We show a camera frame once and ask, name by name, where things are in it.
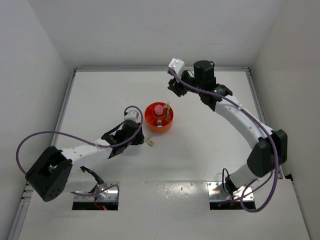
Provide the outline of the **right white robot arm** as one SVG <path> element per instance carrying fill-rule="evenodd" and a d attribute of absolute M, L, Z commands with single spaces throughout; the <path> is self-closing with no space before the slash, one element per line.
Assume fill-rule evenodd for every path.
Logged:
<path fill-rule="evenodd" d="M 193 65 L 193 75 L 188 73 L 185 62 L 173 58 L 168 73 L 173 77 L 168 89 L 178 97 L 188 92 L 197 94 L 213 112 L 226 119 L 247 141 L 251 153 L 237 171 L 228 175 L 224 190 L 233 194 L 257 178 L 264 177 L 287 161 L 288 135 L 282 129 L 274 130 L 252 116 L 223 84 L 217 83 L 212 61 L 200 60 Z"/>

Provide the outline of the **pink capped glue bottle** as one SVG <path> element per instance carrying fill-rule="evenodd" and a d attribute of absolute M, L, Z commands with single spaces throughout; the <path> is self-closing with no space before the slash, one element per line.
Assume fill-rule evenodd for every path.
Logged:
<path fill-rule="evenodd" d="M 155 107 L 154 107 L 154 114 L 156 116 L 162 116 L 164 114 L 164 107 L 160 104 L 157 104 Z"/>

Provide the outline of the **green glue stick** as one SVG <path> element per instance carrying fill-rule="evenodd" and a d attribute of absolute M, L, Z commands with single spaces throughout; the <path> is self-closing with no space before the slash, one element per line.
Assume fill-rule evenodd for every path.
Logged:
<path fill-rule="evenodd" d="M 166 119 L 167 121 L 170 121 L 170 120 L 171 120 L 171 113 L 170 113 L 170 111 L 171 111 L 171 106 L 170 106 L 170 104 L 166 104 L 163 108 L 166 109 L 165 119 Z"/>

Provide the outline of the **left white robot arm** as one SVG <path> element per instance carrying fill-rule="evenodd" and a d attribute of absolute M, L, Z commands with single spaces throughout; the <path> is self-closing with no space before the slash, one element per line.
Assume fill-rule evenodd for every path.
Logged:
<path fill-rule="evenodd" d="M 94 142 L 67 133 L 60 134 L 84 144 L 64 149 L 49 146 L 25 173 L 26 181 L 44 202 L 57 198 L 65 189 L 70 175 L 78 169 L 90 173 L 100 182 L 97 174 L 87 168 L 89 163 L 111 159 L 122 154 L 127 147 L 144 142 L 142 124 L 131 119 L 124 120 Z"/>

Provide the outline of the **small tan barcode box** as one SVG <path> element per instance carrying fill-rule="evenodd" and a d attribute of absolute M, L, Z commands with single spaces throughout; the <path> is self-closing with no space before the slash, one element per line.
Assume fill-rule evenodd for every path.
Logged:
<path fill-rule="evenodd" d="M 147 144 L 152 147 L 155 143 L 152 140 L 149 140 Z"/>

